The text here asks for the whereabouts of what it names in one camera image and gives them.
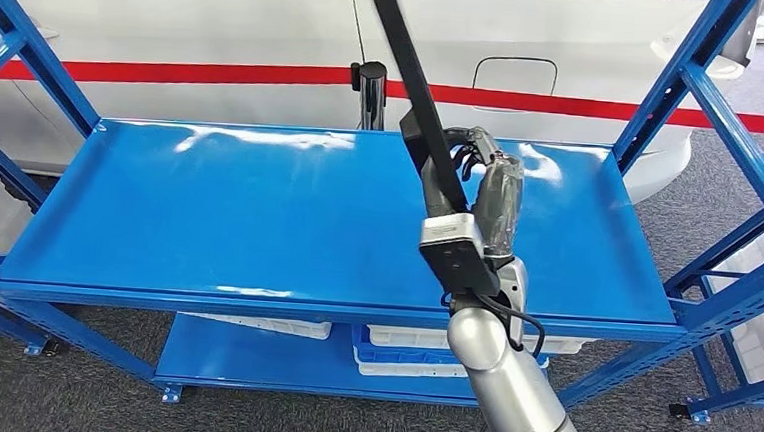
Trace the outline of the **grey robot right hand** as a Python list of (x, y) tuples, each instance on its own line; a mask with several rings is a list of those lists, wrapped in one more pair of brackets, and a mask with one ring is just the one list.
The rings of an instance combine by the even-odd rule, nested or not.
[(505, 152), (482, 127), (449, 128), (444, 136), (453, 151), (452, 171), (460, 182), (470, 180), (475, 167), (483, 169), (470, 212), (482, 236), (485, 257), (510, 259), (523, 194), (520, 158)]

